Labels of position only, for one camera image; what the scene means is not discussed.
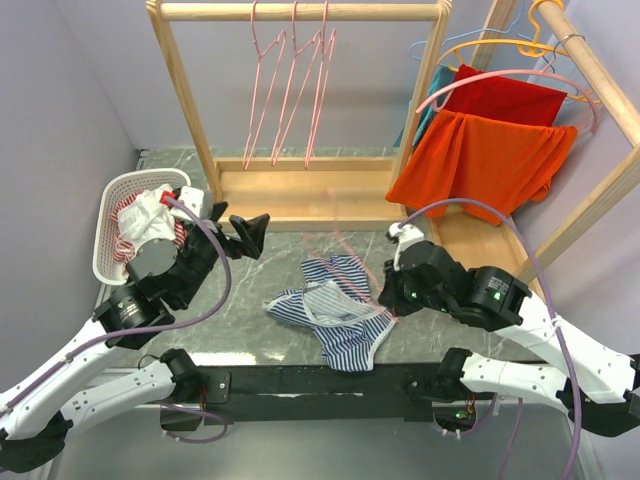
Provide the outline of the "blue white striped tank top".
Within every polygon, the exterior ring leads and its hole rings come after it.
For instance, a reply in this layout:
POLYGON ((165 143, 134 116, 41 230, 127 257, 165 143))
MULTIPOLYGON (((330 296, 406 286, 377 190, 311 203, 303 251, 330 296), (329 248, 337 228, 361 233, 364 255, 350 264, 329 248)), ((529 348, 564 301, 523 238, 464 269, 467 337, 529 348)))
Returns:
POLYGON ((301 263, 305 285, 284 290, 263 303, 275 320, 311 330, 322 358, 333 370, 358 373, 374 369, 375 355, 396 319, 376 304, 359 257, 332 254, 301 263))

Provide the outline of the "red white striped tank top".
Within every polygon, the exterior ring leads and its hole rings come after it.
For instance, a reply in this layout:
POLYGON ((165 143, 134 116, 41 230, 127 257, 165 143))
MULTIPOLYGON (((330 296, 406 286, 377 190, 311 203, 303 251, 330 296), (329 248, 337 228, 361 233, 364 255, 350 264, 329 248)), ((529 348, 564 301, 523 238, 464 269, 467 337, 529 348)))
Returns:
POLYGON ((135 192, 120 201, 110 214, 116 226, 113 255, 116 262, 128 263, 152 240, 170 240, 177 246, 184 244, 185 227, 161 202, 163 193, 167 193, 164 188, 135 192))

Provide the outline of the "pink hanger of striped top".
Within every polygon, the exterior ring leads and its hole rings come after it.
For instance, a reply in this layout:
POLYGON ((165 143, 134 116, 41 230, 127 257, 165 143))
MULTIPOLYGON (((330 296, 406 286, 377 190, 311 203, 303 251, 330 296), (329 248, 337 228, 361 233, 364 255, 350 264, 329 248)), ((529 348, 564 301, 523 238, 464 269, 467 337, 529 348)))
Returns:
POLYGON ((285 147, 286 139, 298 110, 298 105, 311 76, 318 52, 320 51, 320 30, 316 31, 304 43, 299 40, 297 33, 298 4, 298 1, 294 1, 291 10, 291 43, 293 55, 280 111, 278 130, 271 152, 272 166, 277 164, 282 150, 285 147))

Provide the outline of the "pink hanger of white top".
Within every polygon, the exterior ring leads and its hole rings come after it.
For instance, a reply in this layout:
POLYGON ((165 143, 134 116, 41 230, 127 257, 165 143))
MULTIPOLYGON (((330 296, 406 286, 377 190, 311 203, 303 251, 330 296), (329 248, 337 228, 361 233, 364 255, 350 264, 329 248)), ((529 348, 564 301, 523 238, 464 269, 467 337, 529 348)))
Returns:
POLYGON ((320 66, 318 71, 318 77, 316 82, 316 92, 314 96, 314 105, 312 111, 312 119, 310 132, 308 137, 308 143, 306 148, 306 154, 304 159, 304 166, 306 169, 311 164, 311 158, 313 156, 313 149, 317 132, 319 129, 320 118, 322 114, 322 108, 324 104, 325 94, 327 90, 330 67, 333 60, 333 53, 335 48, 335 31, 332 30, 330 34, 327 33, 329 14, 329 1, 324 2, 323 16, 322 16, 322 28, 320 31, 320 66))

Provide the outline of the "pink wire hanger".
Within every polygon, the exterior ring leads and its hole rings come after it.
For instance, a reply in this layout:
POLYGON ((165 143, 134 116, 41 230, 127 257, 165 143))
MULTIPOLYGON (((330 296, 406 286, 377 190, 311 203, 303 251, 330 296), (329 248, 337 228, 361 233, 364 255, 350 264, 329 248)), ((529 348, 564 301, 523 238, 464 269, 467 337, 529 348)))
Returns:
POLYGON ((248 133, 245 141, 242 168, 247 170, 255 155, 262 126, 273 95, 276 80, 287 42, 287 34, 280 30, 277 35, 265 45, 261 45, 257 34, 257 6, 254 1, 250 12, 250 27, 253 46, 256 52, 255 79, 251 99, 251 109, 248 123, 248 133))

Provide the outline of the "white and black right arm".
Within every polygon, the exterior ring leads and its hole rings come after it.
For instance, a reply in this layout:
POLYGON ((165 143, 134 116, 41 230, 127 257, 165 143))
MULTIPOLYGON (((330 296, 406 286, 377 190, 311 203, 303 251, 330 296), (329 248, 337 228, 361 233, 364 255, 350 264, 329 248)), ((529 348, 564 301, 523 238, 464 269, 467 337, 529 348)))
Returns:
POLYGON ((499 361, 450 348, 421 392, 451 402, 491 392, 546 404, 583 429, 617 437, 639 425, 639 358, 618 353, 560 316, 507 271, 465 269, 413 227, 391 237, 381 305, 396 316, 439 310, 526 348, 538 364, 499 361))

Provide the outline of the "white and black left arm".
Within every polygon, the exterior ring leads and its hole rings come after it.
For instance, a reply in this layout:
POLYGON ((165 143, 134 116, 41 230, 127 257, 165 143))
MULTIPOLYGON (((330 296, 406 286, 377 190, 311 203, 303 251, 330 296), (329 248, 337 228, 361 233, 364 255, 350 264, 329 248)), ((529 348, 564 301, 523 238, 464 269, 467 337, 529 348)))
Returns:
POLYGON ((58 353, 2 393, 2 471, 37 469, 58 456, 68 439, 138 405, 197 395, 201 375, 183 349, 170 349, 130 375, 94 388, 88 384, 159 333, 178 328, 174 312, 188 308, 215 264, 229 276, 230 260, 261 256, 269 215, 230 216, 236 233, 229 236, 218 222, 226 208, 217 203, 203 217, 181 207, 191 222, 184 244, 144 243, 126 266, 128 282, 58 353))

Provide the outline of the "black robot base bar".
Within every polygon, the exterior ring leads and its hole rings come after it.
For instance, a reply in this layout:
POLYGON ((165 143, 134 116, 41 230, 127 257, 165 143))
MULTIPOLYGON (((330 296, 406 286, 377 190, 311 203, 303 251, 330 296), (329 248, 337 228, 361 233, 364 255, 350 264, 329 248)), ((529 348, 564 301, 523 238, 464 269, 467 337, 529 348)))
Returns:
POLYGON ((377 365, 343 373, 320 365, 199 366, 196 379, 169 397, 231 424, 401 418, 428 422, 435 403, 488 400, 461 385, 440 384, 437 363, 377 365))

